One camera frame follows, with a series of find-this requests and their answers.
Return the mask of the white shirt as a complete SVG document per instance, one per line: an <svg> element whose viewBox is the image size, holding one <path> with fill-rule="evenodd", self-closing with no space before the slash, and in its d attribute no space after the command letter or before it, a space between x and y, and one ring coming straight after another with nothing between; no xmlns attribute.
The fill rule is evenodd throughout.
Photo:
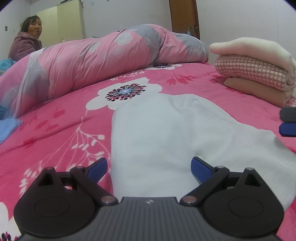
<svg viewBox="0 0 296 241"><path fill-rule="evenodd" d="M295 154L267 130L245 125L193 94L147 94L112 116L114 195L182 198L198 186L191 161L234 172L254 168L284 209L295 198Z"/></svg>

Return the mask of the beige folded garment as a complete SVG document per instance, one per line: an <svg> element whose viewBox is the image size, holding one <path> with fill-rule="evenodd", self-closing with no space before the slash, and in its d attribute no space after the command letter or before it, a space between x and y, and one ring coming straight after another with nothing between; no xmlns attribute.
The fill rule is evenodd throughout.
<svg viewBox="0 0 296 241"><path fill-rule="evenodd" d="M224 86L230 89L253 95L279 107L295 105L294 90L281 91L276 88L243 78L227 78Z"/></svg>

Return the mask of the cream folded fleece garment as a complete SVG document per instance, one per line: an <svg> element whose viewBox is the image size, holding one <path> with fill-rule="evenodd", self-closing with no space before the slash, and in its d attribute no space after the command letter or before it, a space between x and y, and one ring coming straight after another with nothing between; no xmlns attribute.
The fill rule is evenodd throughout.
<svg viewBox="0 0 296 241"><path fill-rule="evenodd" d="M286 70L295 78L295 60L290 52L274 41L241 37L213 43L209 46L209 51L216 55L241 55L265 61Z"/></svg>

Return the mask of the pink floral bed blanket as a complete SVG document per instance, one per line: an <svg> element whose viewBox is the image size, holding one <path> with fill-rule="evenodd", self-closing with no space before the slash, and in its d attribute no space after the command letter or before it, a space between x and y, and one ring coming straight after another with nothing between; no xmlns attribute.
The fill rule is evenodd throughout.
<svg viewBox="0 0 296 241"><path fill-rule="evenodd" d="M295 154L295 138L279 133L280 108L224 86L227 78L206 63L156 66L119 75L50 100L19 117L23 123L1 144L1 240L17 240L14 208L46 168L68 172L100 158L108 162L98 185L114 195L111 179L112 116L122 104L147 94L193 94L238 122L273 132ZM295 240L295 198L278 230Z"/></svg>

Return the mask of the blue cloth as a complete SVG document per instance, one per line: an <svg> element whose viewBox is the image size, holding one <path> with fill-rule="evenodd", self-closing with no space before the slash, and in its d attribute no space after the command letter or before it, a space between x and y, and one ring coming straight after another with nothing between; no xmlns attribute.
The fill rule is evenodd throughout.
<svg viewBox="0 0 296 241"><path fill-rule="evenodd" d="M5 118L0 121L0 144L2 144L21 124L22 120Z"/></svg>

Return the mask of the pink grey rolled duvet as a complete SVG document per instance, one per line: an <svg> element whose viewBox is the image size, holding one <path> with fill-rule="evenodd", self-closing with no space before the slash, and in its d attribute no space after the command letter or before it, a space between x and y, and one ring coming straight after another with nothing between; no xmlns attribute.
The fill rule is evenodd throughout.
<svg viewBox="0 0 296 241"><path fill-rule="evenodd" d="M1 119L120 74L155 64L205 63L198 38L142 24L101 38L62 42L32 52L1 76Z"/></svg>

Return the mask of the brown wooden door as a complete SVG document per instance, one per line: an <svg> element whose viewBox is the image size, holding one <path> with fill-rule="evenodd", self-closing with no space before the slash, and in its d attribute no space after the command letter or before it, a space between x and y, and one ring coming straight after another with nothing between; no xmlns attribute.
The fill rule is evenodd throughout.
<svg viewBox="0 0 296 241"><path fill-rule="evenodd" d="M173 32L200 39L196 0L169 0Z"/></svg>

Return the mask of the teal blue blanket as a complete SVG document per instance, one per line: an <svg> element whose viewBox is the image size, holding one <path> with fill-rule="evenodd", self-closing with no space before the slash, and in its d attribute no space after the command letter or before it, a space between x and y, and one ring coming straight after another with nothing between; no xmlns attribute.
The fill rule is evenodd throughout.
<svg viewBox="0 0 296 241"><path fill-rule="evenodd" d="M11 58L1 60L0 61L0 76L2 76L15 63L16 63L16 61L14 61Z"/></svg>

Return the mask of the person in purple jacket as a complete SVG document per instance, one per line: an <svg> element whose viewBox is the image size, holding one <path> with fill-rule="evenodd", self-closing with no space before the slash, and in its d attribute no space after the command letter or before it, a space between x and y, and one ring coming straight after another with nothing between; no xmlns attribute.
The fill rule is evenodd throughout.
<svg viewBox="0 0 296 241"><path fill-rule="evenodd" d="M26 18L21 25L21 30L14 38L8 58L17 62L32 52L42 49L41 33L41 19L37 15Z"/></svg>

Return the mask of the yellow green wardrobe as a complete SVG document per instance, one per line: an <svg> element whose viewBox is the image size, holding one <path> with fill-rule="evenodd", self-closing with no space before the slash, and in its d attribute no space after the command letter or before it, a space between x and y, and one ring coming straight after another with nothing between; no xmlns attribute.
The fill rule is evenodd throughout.
<svg viewBox="0 0 296 241"><path fill-rule="evenodd" d="M82 1L66 1L36 13L42 22L44 47L86 38Z"/></svg>

